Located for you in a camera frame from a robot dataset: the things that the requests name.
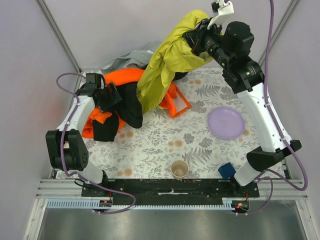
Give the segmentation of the yellow cloth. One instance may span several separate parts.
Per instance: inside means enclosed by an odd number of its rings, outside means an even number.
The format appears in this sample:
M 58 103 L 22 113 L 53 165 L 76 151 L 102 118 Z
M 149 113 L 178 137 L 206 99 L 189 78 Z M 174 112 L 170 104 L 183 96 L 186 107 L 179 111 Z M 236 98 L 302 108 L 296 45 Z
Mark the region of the yellow cloth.
M 187 13 L 150 58 L 136 91 L 143 114 L 161 103 L 177 72 L 190 72 L 213 60 L 206 52 L 200 56 L 193 54 L 183 38 L 185 32 L 195 29 L 203 19 L 208 20 L 209 16 L 202 10 Z

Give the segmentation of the orange cloth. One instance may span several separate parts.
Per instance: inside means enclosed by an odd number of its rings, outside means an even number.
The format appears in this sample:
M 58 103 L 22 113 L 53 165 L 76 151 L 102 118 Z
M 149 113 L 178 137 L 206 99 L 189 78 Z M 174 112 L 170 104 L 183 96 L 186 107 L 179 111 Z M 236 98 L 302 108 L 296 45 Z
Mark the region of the orange cloth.
M 138 85 L 138 81 L 142 77 L 143 73 L 144 70 L 142 69 L 126 68 L 108 73 L 104 76 L 104 79 L 106 80 L 107 84 L 113 82 L 116 87 L 133 82 L 136 82 Z M 188 102 L 188 100 L 184 97 L 179 88 L 173 82 L 170 83 L 169 89 L 165 93 L 164 98 L 157 106 L 167 110 L 171 118 L 180 116 L 192 107 L 192 105 Z M 82 137 L 86 139 L 93 139 L 92 116 L 95 113 L 95 110 L 96 107 L 89 114 L 81 133 Z

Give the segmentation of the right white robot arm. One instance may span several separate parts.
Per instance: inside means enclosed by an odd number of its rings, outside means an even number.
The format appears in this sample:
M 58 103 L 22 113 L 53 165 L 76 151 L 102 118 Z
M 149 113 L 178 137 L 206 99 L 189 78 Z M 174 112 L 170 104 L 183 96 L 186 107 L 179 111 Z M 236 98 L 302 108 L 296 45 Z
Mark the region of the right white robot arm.
M 245 105 L 260 145 L 246 155 L 245 164 L 234 174 L 238 187 L 250 184 L 263 171 L 302 148 L 283 127 L 265 86 L 265 75 L 260 65 L 249 56 L 254 35 L 244 22 L 233 21 L 222 32 L 222 27 L 203 19 L 195 29 L 182 37 L 192 53 L 207 53 L 221 67 L 225 82 Z

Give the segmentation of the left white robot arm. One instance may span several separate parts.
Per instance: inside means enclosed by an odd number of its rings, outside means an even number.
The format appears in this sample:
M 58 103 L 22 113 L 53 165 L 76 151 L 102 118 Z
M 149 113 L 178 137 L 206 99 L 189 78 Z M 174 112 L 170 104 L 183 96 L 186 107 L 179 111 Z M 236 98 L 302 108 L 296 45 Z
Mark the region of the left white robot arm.
M 67 75 L 76 75 L 85 79 L 85 83 L 72 92 L 61 86 L 59 80 Z M 73 96 L 72 106 L 62 123 L 45 135 L 50 165 L 59 169 L 67 177 L 78 176 L 88 185 L 103 185 L 108 181 L 107 174 L 89 160 L 89 152 L 84 143 L 82 132 L 90 113 L 106 100 L 111 107 L 122 99 L 113 83 L 107 87 L 105 78 L 99 73 L 63 73 L 56 79 L 57 86 Z

